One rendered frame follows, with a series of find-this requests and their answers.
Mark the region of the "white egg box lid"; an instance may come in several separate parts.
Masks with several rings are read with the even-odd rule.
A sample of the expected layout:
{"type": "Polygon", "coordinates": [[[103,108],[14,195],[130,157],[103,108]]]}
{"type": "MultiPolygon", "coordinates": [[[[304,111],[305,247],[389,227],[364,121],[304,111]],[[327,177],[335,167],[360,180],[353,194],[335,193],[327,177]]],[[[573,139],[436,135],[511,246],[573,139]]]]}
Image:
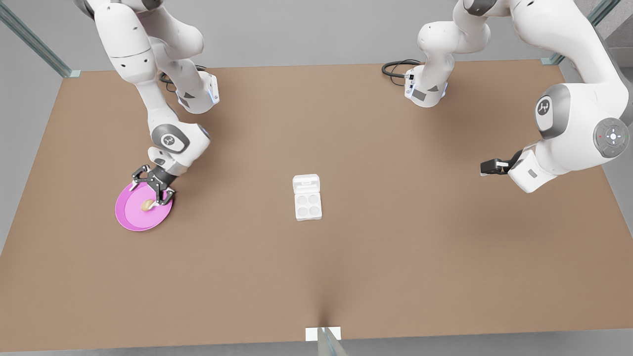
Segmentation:
{"type": "Polygon", "coordinates": [[[297,175],[292,178],[294,194],[312,194],[319,192],[319,176],[316,174],[297,175]]]}

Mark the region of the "white egg box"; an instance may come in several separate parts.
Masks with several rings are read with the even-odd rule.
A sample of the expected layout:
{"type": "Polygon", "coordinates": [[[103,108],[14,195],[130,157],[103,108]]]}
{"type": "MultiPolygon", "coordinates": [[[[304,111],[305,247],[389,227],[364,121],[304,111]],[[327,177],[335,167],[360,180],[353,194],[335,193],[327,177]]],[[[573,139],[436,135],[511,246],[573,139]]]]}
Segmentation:
{"type": "Polygon", "coordinates": [[[297,221],[320,220],[322,218],[319,192],[295,194],[294,202],[297,221]]]}

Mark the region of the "pink round plate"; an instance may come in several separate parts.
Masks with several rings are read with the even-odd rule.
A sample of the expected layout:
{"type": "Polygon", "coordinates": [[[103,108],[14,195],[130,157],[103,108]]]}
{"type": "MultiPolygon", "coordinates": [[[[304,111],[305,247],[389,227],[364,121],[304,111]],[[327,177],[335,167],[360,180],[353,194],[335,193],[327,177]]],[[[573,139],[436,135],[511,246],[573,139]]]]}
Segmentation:
{"type": "Polygon", "coordinates": [[[166,205],[156,203],[156,192],[141,182],[132,189],[129,184],[118,195],[115,203],[115,217],[118,223],[131,231],[145,231],[154,228],[167,218],[173,201],[166,205]]]}

